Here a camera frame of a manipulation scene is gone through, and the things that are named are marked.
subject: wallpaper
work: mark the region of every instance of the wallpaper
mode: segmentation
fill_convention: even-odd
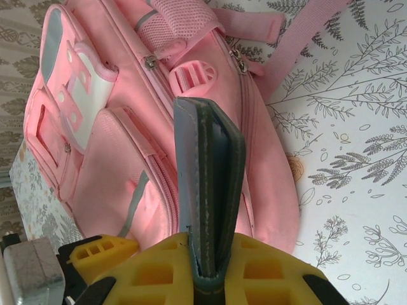
[[[23,139],[27,97],[39,65],[41,24],[51,0],[0,0],[0,172]]]
[[[205,2],[283,12],[284,35],[308,1]],[[407,299],[405,16],[403,0],[353,0],[266,101],[296,181],[301,230],[294,255],[323,270],[351,305]],[[261,63],[278,45],[228,42]],[[24,145],[11,178],[29,238],[50,235],[55,247],[80,238]]]

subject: plastic buckle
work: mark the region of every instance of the plastic buckle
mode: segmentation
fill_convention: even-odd
[[[169,74],[171,90],[175,96],[199,97],[215,83],[217,72],[213,66],[199,60],[185,62]]]

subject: pink strap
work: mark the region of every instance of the pink strap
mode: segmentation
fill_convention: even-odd
[[[284,14],[241,13],[239,11],[213,9],[226,35],[241,39],[275,43],[279,37]]]
[[[255,78],[264,100],[268,100],[290,73],[301,50],[311,41],[315,33],[349,2],[351,0],[310,0],[298,13],[282,36],[272,57],[265,64],[265,75]]]

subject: backpack pocket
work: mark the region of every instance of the backpack pocket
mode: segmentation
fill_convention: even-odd
[[[82,26],[64,6],[46,14],[40,75],[61,111],[64,133],[84,153],[97,112],[105,108],[118,71],[101,62]]]
[[[81,163],[81,155],[71,149],[62,133],[59,109],[45,88],[33,92],[31,99],[25,139],[49,187],[59,200],[66,201],[72,196],[79,171],[75,164]]]
[[[177,232],[176,171],[128,108],[99,111],[76,187],[85,236],[137,239],[148,248]]]

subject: backpack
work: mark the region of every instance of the backpack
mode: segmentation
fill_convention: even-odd
[[[213,10],[202,0],[51,5],[24,135],[83,236],[137,239],[145,249],[187,230],[191,215],[179,204],[173,100],[194,97],[215,101],[245,138],[236,232],[292,252],[298,199],[264,100],[346,2],[310,0],[264,67],[231,50],[225,35],[276,42],[281,14]],[[190,142],[183,149],[197,156]],[[228,187],[221,177],[216,182],[218,189]],[[185,192],[193,200],[193,192]]]

